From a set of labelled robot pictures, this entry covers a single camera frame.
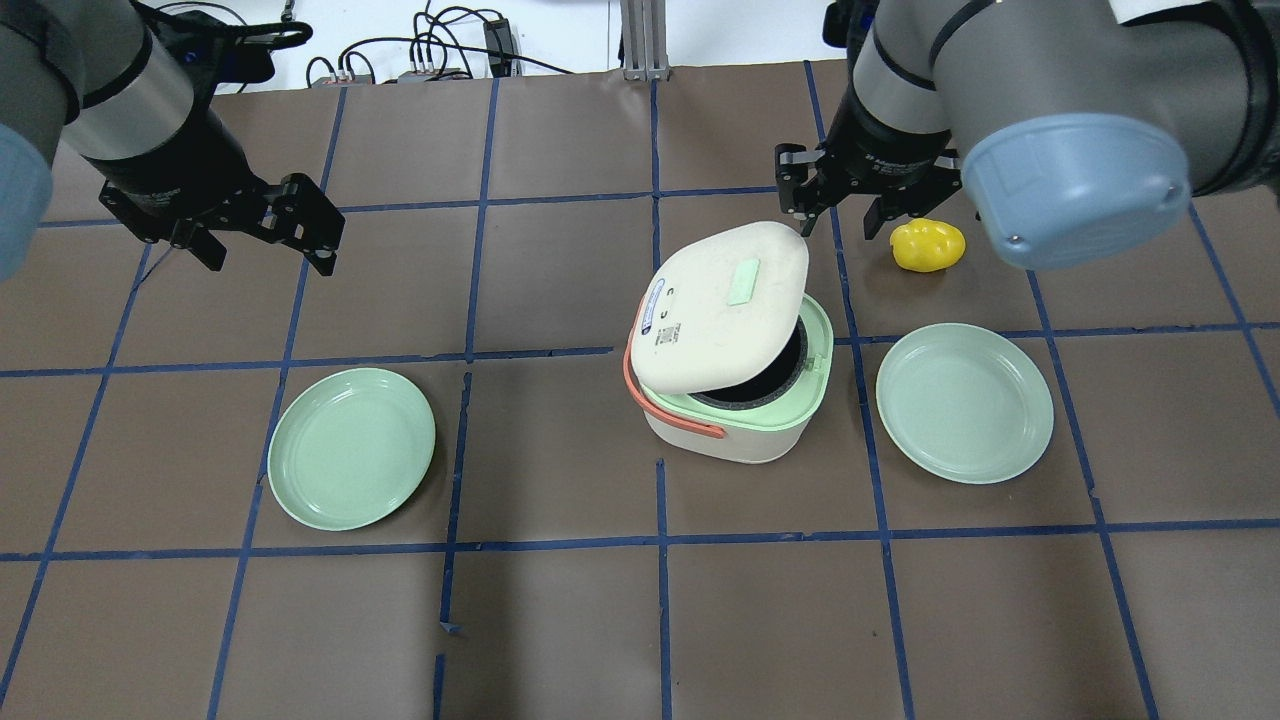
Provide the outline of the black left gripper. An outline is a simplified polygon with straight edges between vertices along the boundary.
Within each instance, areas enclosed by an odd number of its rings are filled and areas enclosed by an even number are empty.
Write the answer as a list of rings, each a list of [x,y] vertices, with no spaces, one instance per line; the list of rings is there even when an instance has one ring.
[[[99,172],[99,201],[137,240],[168,242],[211,272],[227,260],[219,231],[293,249],[321,277],[337,268],[346,219],[333,201],[305,173],[276,183],[256,176],[211,108],[193,111],[157,149],[101,160]]]

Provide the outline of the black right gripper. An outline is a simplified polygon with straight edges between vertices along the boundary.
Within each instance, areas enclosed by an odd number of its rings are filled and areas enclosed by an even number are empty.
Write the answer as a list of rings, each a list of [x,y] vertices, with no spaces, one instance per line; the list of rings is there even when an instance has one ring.
[[[863,218],[865,241],[873,241],[899,217],[924,217],[963,187],[957,160],[947,150],[950,132],[911,133],[873,117],[855,91],[847,90],[826,138],[815,147],[774,147],[774,186],[780,210],[799,217],[800,236],[810,238],[826,210],[851,195],[876,200]]]

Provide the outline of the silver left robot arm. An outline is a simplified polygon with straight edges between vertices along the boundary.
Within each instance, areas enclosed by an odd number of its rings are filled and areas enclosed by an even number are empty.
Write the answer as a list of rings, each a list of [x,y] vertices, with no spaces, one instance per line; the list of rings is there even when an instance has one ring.
[[[218,233],[241,232],[335,270],[346,220],[317,183],[256,176],[212,110],[223,83],[271,78],[271,54],[312,36],[279,20],[228,26],[138,1],[3,4],[3,277],[26,263],[68,146],[104,178],[108,213],[146,243],[219,272]]]

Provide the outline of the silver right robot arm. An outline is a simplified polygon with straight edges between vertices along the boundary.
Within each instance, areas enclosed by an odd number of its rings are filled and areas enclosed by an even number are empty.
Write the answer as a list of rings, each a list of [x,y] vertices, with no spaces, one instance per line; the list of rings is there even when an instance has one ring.
[[[1277,188],[1275,1],[835,1],[823,38],[835,118],[773,151],[803,234],[852,195],[872,240],[964,191],[1002,260],[1048,270]]]

